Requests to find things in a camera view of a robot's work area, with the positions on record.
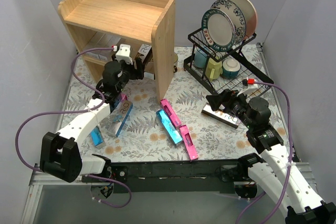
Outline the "brown silver RO toothpaste box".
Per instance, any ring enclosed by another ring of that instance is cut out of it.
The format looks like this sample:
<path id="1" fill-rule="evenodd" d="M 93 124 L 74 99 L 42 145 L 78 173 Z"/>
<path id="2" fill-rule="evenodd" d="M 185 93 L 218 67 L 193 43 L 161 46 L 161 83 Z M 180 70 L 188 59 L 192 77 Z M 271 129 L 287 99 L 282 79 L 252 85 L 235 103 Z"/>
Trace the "brown silver RO toothpaste box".
<path id="1" fill-rule="evenodd" d="M 151 80 L 155 79 L 154 62 L 150 61 L 147 63 L 144 70 L 144 76 Z"/>

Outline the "silver black RO toothpaste box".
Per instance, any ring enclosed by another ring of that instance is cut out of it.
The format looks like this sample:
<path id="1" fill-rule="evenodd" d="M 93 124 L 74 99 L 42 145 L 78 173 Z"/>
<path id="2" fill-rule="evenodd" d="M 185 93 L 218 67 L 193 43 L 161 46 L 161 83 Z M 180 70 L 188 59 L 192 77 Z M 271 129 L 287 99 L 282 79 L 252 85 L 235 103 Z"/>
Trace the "silver black RO toothpaste box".
<path id="1" fill-rule="evenodd" d="M 240 124 L 239 119 L 230 114 L 224 113 L 223 111 L 213 111 L 208 103 L 205 104 L 205 106 L 202 108 L 201 113 L 210 116 L 211 118 L 216 119 L 234 129 L 237 129 Z"/>

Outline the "dark striped toothpaste box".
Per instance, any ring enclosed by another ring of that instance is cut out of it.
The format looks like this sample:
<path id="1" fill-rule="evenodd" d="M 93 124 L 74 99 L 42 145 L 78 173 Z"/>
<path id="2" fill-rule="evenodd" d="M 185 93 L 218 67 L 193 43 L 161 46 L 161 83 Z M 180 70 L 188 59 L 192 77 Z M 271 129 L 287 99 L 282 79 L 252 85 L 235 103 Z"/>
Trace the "dark striped toothpaste box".
<path id="1" fill-rule="evenodd" d="M 138 52 L 136 53 L 135 57 L 140 58 L 141 61 L 143 62 L 145 58 L 148 56 L 148 54 L 150 53 L 151 49 L 152 49 L 151 45 L 142 44 L 140 48 L 138 49 Z"/>

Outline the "white toothpaste box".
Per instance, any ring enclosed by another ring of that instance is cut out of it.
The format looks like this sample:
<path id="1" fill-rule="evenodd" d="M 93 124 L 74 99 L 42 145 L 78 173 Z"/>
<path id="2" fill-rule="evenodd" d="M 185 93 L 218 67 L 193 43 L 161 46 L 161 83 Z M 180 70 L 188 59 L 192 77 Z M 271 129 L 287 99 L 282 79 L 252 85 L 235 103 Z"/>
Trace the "white toothpaste box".
<path id="1" fill-rule="evenodd" d="M 113 46 L 117 46 L 120 39 L 121 39 L 120 37 L 112 36 L 104 47 L 112 48 Z M 111 61 L 113 54 L 114 54 L 113 50 L 101 50 L 99 53 L 99 58 L 100 60 L 105 61 L 105 62 Z"/>

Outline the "silver Protefix toothpaste box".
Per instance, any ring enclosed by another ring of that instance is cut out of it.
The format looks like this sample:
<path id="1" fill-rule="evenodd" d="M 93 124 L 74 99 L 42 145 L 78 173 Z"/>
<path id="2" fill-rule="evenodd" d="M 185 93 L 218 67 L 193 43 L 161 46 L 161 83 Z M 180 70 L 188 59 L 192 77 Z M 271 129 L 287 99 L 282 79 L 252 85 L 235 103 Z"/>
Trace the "silver Protefix toothpaste box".
<path id="1" fill-rule="evenodd" d="M 111 48 L 113 44 L 110 42 L 112 35 L 104 34 L 94 46 L 95 48 Z M 109 61 L 111 58 L 111 50 L 95 50 L 92 52 L 96 59 Z"/>

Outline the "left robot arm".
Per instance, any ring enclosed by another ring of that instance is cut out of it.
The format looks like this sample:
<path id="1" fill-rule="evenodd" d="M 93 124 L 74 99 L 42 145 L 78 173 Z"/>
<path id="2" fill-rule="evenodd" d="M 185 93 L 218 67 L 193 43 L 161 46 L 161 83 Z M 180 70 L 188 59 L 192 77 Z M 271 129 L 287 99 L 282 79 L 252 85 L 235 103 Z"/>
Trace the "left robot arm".
<path id="1" fill-rule="evenodd" d="M 133 63 L 125 59 L 107 62 L 84 111 L 58 132 L 44 135 L 40 169 L 69 183 L 80 175 L 89 174 L 100 182 L 108 181 L 112 175 L 108 166 L 111 161 L 96 154 L 81 156 L 79 148 L 94 128 L 119 105 L 129 80 L 144 78 L 144 68 L 141 58 L 135 58 Z"/>

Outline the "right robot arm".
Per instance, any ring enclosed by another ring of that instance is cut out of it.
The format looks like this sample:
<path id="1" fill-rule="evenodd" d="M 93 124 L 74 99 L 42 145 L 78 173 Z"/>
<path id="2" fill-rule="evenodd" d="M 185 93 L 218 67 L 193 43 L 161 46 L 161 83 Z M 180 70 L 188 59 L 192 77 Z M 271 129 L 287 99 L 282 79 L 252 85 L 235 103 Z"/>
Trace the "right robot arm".
<path id="1" fill-rule="evenodd" d="M 276 204 L 267 219 L 280 210 L 286 223 L 334 223 L 335 204 L 325 202 L 309 185 L 292 161 L 281 136 L 270 124 L 269 103 L 261 97 L 250 100 L 238 91 L 224 90 L 206 97 L 213 111 L 238 118 L 247 127 L 249 143 L 256 152 L 239 159 L 238 176 L 255 181 Z"/>

